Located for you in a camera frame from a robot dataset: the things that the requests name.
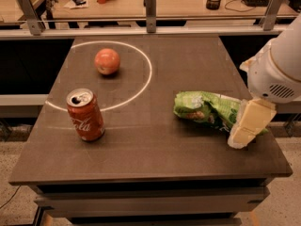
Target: floor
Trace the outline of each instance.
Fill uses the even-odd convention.
[[[293,175],[289,178],[275,179],[269,185],[271,194],[263,203],[252,212],[237,215],[243,222],[243,226],[301,225],[299,208],[301,206],[301,133],[299,123],[294,137],[287,136],[283,122],[271,123],[271,130],[293,168]],[[37,206],[33,203],[35,194],[26,186],[11,186],[8,183],[9,175],[22,151],[28,131],[30,131],[28,127],[23,125],[21,133],[19,130],[19,135],[10,135],[8,141],[0,142],[0,226],[32,224],[36,215]],[[49,216],[44,216],[41,223],[43,226],[69,224],[64,218]]]

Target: green bag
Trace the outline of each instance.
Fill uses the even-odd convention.
[[[177,94],[173,111],[180,118],[229,132],[240,105],[240,100],[221,94],[187,91]]]

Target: coca-cola can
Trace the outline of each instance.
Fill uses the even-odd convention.
[[[68,113],[82,140],[92,141],[103,135],[103,116],[96,95],[89,89],[76,89],[67,96]]]

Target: red apple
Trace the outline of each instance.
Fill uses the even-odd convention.
[[[119,54],[113,49],[104,48],[96,54],[94,65],[99,73],[105,75],[115,73],[120,66]]]

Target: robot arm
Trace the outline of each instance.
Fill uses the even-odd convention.
[[[242,102],[230,131],[228,144],[237,149],[245,147],[274,118],[276,103],[288,103],[301,95],[301,15],[240,69],[247,72],[253,100]]]
[[[252,95],[288,103],[301,95],[301,15],[241,67]]]

